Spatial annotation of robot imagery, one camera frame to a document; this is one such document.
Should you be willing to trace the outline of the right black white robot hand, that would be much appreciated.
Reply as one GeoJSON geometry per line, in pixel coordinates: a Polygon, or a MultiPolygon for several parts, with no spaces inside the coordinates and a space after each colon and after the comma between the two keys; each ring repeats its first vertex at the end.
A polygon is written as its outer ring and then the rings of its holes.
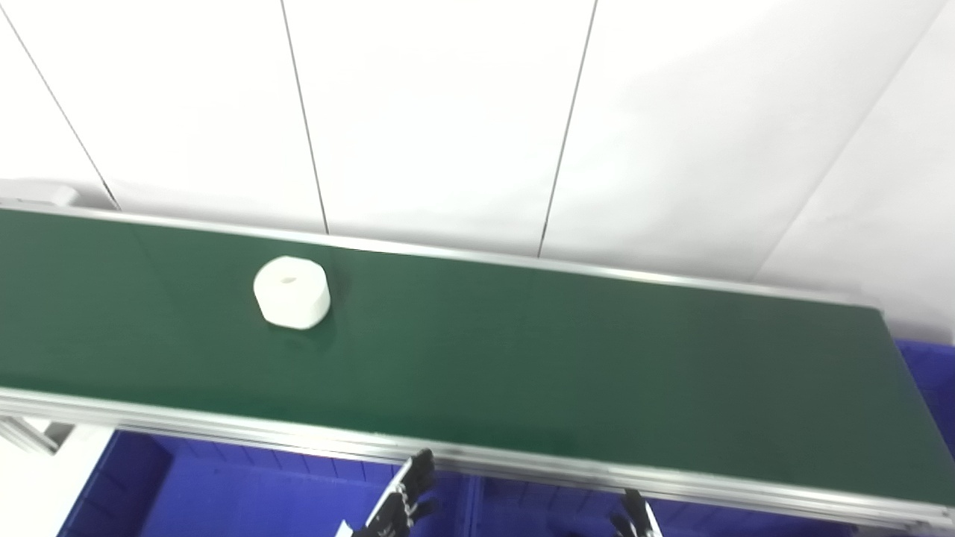
{"type": "Polygon", "coordinates": [[[663,536],[651,505],[635,489],[619,496],[620,509],[610,513],[614,536],[663,536]]]}

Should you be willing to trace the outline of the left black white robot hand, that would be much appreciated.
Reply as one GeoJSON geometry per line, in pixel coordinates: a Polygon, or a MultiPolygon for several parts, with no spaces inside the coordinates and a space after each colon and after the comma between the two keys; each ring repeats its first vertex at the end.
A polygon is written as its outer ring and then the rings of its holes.
{"type": "Polygon", "coordinates": [[[423,449],[406,459],[384,489],[364,526],[354,530],[343,520],[336,536],[409,536],[421,519],[439,510],[434,487],[433,451],[423,449]]]}

